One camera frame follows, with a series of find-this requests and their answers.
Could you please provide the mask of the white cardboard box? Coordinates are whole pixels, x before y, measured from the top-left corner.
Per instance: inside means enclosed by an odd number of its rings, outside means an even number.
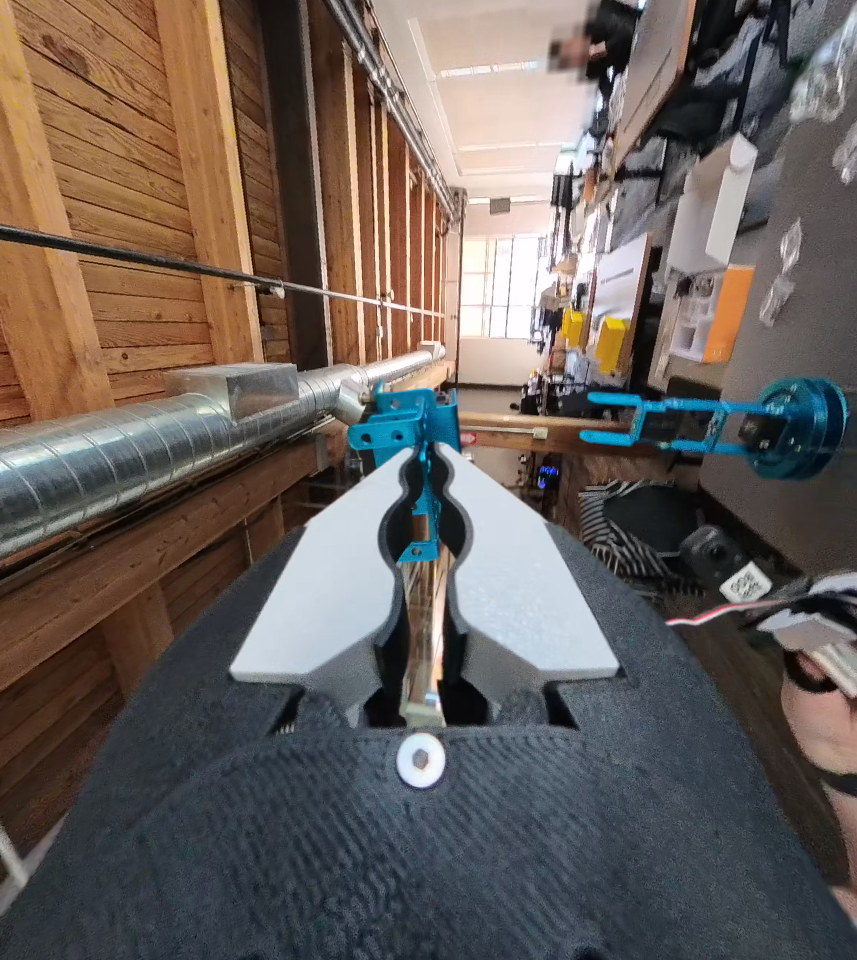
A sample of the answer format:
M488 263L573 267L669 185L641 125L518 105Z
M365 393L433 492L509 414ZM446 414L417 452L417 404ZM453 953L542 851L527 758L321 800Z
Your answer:
M735 135L687 173L664 260L671 272L730 264L753 168L756 148Z

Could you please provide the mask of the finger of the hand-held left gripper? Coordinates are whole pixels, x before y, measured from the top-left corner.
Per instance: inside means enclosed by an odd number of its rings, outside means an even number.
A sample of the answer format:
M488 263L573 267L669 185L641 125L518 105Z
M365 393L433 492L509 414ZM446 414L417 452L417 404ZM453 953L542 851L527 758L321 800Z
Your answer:
M857 633L827 612L777 610L756 621L756 633L790 653L810 653L823 647L857 642Z
M831 679L848 699L857 699L857 647L823 642L810 651L810 660Z

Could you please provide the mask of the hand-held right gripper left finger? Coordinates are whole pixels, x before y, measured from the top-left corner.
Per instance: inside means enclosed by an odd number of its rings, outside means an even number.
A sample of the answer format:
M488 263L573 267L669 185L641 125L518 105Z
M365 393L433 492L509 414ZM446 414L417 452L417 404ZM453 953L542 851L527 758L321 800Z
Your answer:
M368 726L403 726L408 612L401 557L424 492L417 449L401 449L307 523L266 594L232 679L322 694Z

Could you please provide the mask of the crumpled clear plastic wrap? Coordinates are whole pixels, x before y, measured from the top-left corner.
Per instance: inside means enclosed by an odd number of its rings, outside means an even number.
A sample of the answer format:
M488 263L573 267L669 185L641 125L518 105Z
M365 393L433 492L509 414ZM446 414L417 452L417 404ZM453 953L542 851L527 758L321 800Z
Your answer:
M845 108L848 80L857 68L857 4L842 26L812 54L790 91L790 125L831 125Z

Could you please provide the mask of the orange white product box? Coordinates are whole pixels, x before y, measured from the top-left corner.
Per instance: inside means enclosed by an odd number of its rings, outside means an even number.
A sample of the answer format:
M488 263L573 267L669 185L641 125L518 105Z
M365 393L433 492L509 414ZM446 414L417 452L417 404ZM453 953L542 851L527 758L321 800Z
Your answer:
M730 264L703 272L671 272L650 374L662 375L671 359L727 364L746 314L753 267Z

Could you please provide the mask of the multi-pane window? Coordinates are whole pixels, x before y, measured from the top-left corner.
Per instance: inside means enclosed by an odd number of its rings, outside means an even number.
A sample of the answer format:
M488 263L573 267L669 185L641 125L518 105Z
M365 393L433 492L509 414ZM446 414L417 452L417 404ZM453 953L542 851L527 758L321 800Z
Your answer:
M527 340L550 283L549 236L471 236L463 246L460 333Z

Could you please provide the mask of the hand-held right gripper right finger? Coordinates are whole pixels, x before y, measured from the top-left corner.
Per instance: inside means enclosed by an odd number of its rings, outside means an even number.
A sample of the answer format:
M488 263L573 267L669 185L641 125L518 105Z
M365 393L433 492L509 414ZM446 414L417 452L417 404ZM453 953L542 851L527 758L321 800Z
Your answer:
M442 677L449 726L483 726L521 691L614 679L620 663L549 523L446 443L431 445L451 555Z

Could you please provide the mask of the black servo with blue bracket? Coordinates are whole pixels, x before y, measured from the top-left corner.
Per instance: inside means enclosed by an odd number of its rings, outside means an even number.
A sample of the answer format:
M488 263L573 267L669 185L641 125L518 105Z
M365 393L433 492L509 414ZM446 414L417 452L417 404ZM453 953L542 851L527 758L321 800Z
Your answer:
M399 562L433 562L439 559L439 521L442 521L442 485L446 470L438 460L438 445L460 445L460 407L457 389L387 389L376 384L374 404L357 427L349 429L349 445L361 457L361 473L387 466L399 452L414 449L421 461L421 492L413 500L413 519L426 521L426 534L413 534Z

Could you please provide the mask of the thin black rod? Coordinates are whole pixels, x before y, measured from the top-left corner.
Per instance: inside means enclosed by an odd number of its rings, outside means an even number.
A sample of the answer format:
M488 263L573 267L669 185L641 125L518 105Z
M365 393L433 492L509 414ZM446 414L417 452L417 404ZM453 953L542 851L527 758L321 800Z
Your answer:
M275 297L287 297L290 292L300 292L300 296L318 296L325 301L349 301L349 303L358 303L358 306L383 306L383 310L406 313L406 314L442 317L442 313L431 313L426 306L396 303L389 297L349 296L349 292L333 292L333 289L285 281L285 279L272 279L272 276L253 276L253 272L243 272L243 271L200 264L200 263L190 263L190 260L173 260L173 256L147 253L147 251L98 246L98 242L73 240L65 233L45 233L45 231L19 228L19 225L9 225L9 224L0 224L0 242L62 251L62 253L77 253L77 256L88 256L88 260L109 260L109 263L119 263L119 264L130 264L130 267L152 267L152 271L200 276L200 279L251 283L255 292L266 292Z

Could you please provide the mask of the white top table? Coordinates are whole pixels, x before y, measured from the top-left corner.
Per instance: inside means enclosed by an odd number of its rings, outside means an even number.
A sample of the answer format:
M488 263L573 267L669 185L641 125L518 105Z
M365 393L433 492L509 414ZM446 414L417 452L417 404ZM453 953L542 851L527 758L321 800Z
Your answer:
M631 242L603 253L596 267L596 296L591 310L591 346L599 346L607 317L623 320L625 332L614 359L614 371L625 374L631 363L646 281L650 272L655 233L646 231Z

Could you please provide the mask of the wooden pillar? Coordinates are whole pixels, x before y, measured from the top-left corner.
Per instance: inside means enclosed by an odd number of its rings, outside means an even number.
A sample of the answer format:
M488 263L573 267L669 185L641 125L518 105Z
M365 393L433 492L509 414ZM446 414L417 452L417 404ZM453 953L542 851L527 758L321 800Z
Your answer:
M600 431L603 439L620 439L625 427L611 421L545 418L545 414L502 414L460 409L463 449L502 449L532 453L573 453L573 457L628 457L655 460L655 445L603 445L582 439L582 431Z

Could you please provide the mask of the silver air duct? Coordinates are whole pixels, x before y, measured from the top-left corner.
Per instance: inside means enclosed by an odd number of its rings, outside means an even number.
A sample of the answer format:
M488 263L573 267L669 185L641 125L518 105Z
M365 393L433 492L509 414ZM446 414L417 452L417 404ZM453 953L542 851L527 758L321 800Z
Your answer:
M0 429L0 562L333 414L446 359L442 342L365 368L240 363L164 374L162 402Z

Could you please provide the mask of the person's left hand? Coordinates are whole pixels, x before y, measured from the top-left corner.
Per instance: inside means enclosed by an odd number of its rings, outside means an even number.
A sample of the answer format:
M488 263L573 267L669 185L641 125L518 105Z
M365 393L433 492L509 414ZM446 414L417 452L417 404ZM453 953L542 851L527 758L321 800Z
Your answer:
M783 713L802 754L820 772L857 775L857 699L841 691L816 694L823 672L790 653L792 673L783 679Z

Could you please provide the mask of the dark ceiling pipe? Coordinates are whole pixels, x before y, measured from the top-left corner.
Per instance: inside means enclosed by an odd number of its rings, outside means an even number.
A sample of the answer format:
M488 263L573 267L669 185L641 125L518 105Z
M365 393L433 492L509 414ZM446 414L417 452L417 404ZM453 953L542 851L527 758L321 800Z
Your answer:
M365 18L357 11L349 0L325 0L328 15L342 30L342 40L349 41L351 54L357 57L358 68L371 77L374 90L382 96L387 115L396 119L403 143L408 144L413 157L424 168L424 175L428 179L446 217L453 224L463 219L463 201L457 201L453 189L446 185L446 175L433 160L433 150L417 123L417 115L413 115L403 87L393 77L374 34L365 26Z

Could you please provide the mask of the black white striped cloth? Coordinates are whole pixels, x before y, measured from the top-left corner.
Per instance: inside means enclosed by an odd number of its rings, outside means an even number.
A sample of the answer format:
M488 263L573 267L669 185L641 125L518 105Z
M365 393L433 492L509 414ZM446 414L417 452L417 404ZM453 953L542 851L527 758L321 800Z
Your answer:
M578 541L642 596L703 596L681 542L703 521L696 492L674 481L607 481L578 492Z

